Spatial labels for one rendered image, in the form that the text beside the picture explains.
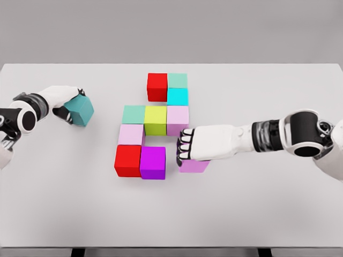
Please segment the red block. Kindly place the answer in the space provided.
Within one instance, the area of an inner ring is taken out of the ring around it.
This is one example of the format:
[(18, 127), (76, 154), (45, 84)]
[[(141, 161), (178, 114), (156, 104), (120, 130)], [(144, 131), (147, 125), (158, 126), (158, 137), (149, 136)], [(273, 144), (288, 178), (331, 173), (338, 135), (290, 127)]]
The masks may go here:
[(114, 168), (119, 177), (141, 177), (140, 145), (118, 145)]
[(149, 73), (147, 76), (147, 97), (149, 102), (167, 102), (168, 75)]

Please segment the mint green block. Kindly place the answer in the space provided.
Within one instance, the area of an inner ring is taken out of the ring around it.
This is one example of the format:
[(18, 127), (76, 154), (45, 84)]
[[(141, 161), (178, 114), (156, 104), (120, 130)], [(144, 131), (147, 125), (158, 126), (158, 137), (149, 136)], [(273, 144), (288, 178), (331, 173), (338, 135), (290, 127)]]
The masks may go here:
[(187, 88), (188, 75), (186, 73), (168, 73), (168, 88)]
[(144, 124), (144, 105), (125, 105), (123, 110), (122, 124)]

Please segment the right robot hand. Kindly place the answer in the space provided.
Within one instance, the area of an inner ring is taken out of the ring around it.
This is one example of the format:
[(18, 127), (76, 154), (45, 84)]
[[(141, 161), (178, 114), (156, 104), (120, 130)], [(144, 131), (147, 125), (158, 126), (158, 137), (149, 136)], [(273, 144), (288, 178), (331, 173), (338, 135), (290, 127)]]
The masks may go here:
[(185, 128), (177, 140), (176, 163), (211, 161), (233, 157), (237, 153), (237, 129), (232, 125)]

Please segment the yellow-green block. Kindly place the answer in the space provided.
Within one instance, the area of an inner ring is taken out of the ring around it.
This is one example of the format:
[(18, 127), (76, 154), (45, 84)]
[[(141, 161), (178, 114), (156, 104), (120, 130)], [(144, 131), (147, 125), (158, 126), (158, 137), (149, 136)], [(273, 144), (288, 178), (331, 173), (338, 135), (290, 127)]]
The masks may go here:
[(167, 135), (167, 107), (146, 106), (144, 129), (147, 136)]

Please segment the dark teal block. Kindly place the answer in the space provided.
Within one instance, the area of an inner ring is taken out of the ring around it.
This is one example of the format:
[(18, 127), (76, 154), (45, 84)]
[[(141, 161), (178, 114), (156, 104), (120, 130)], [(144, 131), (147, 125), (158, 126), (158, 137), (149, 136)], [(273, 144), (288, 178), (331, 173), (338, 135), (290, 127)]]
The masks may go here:
[(78, 95), (64, 104), (70, 112), (74, 125), (86, 127), (94, 114), (94, 108), (89, 97)]

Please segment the orchid pink block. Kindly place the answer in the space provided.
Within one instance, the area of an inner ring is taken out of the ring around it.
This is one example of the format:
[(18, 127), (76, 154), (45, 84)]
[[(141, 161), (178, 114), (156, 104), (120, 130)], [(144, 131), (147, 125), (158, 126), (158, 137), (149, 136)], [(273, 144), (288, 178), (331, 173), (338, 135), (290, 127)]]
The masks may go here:
[(203, 173), (207, 166), (209, 165), (210, 161), (196, 161), (192, 159), (180, 159), (179, 154), (181, 153), (181, 149), (178, 146), (176, 152), (176, 163), (178, 165), (178, 169), (182, 173)]

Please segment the light pink block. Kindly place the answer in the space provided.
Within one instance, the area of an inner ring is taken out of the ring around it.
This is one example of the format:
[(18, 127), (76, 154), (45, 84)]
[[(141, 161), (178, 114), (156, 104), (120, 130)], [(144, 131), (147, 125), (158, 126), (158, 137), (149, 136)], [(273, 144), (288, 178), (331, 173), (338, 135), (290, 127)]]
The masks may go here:
[(145, 143), (143, 124), (122, 124), (118, 136), (118, 145), (140, 145)]
[(189, 107), (187, 105), (167, 106), (167, 136), (177, 137), (180, 131), (189, 127)]

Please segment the cyan block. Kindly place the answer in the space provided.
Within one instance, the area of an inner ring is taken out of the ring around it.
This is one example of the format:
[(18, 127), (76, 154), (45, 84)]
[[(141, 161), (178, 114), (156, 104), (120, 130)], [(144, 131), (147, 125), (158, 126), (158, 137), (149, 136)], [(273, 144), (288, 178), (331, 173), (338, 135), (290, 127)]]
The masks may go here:
[(189, 105), (189, 92), (187, 88), (168, 88), (167, 105)]

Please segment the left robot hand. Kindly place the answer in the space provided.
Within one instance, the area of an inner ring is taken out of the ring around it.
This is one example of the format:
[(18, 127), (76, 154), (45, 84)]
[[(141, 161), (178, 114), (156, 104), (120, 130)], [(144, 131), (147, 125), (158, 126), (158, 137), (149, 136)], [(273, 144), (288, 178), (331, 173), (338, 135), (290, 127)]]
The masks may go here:
[(73, 119), (70, 111), (64, 106), (65, 103), (71, 101), (79, 95), (85, 96), (82, 88), (73, 86), (49, 86), (48, 88), (38, 92), (48, 104), (48, 110), (59, 119), (73, 125)]

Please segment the magenta block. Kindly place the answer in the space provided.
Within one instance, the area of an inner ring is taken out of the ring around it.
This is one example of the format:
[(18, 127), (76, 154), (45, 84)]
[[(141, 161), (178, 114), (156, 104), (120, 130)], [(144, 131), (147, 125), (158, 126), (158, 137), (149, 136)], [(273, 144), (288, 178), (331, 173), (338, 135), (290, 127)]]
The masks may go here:
[(166, 148), (142, 146), (140, 158), (142, 179), (166, 179)]

